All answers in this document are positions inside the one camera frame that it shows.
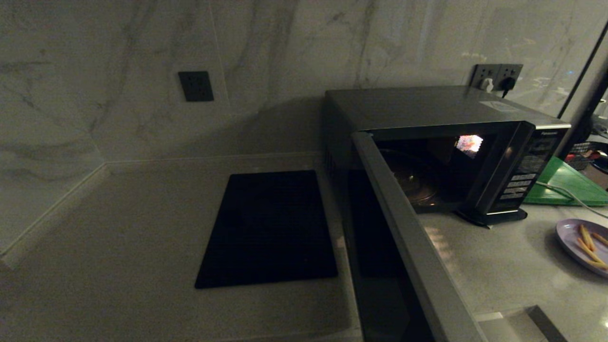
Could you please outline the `silver black microwave oven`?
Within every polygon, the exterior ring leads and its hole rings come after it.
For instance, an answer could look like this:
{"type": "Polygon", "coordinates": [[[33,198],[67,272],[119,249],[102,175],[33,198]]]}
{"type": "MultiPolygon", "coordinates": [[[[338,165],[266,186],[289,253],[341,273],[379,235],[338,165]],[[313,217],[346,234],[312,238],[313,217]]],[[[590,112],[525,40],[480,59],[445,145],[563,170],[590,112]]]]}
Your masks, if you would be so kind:
{"type": "Polygon", "coordinates": [[[468,86],[330,90],[321,115],[328,169],[345,203],[360,209],[364,194],[376,198],[351,138],[367,132],[379,150],[412,154],[438,173],[438,206],[410,204],[417,214],[452,212],[481,226],[528,216],[523,201],[570,128],[468,86]]]}

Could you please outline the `purple plate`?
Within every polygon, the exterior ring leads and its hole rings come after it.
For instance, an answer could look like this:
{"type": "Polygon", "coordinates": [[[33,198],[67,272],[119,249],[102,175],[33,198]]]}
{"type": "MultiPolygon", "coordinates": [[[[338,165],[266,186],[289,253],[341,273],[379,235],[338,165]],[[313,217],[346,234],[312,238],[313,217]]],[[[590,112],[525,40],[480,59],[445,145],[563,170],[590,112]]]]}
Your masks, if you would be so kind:
{"type": "Polygon", "coordinates": [[[608,241],[608,227],[584,219],[575,218],[561,219],[556,223],[554,229],[556,238],[558,239],[560,246],[578,263],[579,266],[608,280],[608,269],[593,266],[591,262],[595,262],[595,260],[582,249],[578,242],[579,239],[583,240],[580,233],[581,225],[587,229],[590,235],[596,233],[608,241]]]}

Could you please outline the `black induction cooktop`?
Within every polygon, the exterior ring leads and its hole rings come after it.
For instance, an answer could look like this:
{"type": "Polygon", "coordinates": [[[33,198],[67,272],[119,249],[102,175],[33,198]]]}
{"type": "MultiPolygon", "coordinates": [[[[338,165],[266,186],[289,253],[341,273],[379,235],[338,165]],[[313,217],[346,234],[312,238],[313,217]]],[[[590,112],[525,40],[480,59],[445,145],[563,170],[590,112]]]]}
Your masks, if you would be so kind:
{"type": "Polygon", "coordinates": [[[230,175],[196,289],[337,275],[315,171],[230,175]]]}

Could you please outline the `green cutting board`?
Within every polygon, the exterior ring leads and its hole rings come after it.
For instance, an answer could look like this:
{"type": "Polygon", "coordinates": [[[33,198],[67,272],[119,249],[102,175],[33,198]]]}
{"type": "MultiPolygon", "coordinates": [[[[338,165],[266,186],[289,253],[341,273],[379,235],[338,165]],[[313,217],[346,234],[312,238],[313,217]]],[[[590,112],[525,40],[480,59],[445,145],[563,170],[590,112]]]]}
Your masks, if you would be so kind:
{"type": "Polygon", "coordinates": [[[552,206],[579,206],[580,204],[568,193],[575,195],[590,207],[608,206],[606,190],[556,157],[551,158],[523,202],[552,206]]]}

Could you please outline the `metal shopping cart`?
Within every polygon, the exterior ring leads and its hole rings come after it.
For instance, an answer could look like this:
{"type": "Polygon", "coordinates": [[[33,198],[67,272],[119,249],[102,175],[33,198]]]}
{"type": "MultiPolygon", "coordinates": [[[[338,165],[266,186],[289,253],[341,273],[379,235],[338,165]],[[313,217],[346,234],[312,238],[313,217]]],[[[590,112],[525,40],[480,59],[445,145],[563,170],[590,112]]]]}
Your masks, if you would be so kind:
{"type": "Polygon", "coordinates": [[[565,162],[578,171],[584,171],[589,165],[592,165],[596,169],[608,173],[608,143],[576,143],[565,156],[565,162]]]}

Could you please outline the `dark single wall socket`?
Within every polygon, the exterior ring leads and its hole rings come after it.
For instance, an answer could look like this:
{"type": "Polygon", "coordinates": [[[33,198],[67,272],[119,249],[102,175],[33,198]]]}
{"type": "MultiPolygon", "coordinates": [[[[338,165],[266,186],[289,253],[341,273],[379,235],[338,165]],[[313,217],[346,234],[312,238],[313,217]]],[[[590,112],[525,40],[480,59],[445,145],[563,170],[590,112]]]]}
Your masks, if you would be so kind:
{"type": "Polygon", "coordinates": [[[207,71],[178,72],[180,84],[187,102],[213,102],[215,100],[207,71]]]}

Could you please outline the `grey double wall socket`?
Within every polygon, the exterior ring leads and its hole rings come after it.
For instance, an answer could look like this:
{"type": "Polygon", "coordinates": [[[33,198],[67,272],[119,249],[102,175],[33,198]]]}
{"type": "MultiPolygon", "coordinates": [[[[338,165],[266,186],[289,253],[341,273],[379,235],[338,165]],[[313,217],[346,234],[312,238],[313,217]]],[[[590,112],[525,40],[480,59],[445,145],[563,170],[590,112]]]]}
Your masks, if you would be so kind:
{"type": "Polygon", "coordinates": [[[473,76],[469,86],[479,89],[479,84],[484,78],[492,78],[494,80],[493,92],[502,92],[500,82],[508,76],[512,76],[519,80],[523,64],[477,64],[473,69],[473,76]]]}

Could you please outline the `black metal frame post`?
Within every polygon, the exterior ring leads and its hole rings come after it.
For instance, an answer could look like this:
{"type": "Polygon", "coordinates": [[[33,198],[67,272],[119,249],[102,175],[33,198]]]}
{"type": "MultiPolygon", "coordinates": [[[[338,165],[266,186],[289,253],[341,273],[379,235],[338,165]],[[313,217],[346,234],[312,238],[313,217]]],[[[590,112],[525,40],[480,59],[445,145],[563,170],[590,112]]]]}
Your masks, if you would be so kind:
{"type": "Polygon", "coordinates": [[[558,158],[565,159],[573,145],[586,140],[591,117],[607,90],[608,20],[558,115],[558,119],[571,124],[556,151],[558,158]]]}

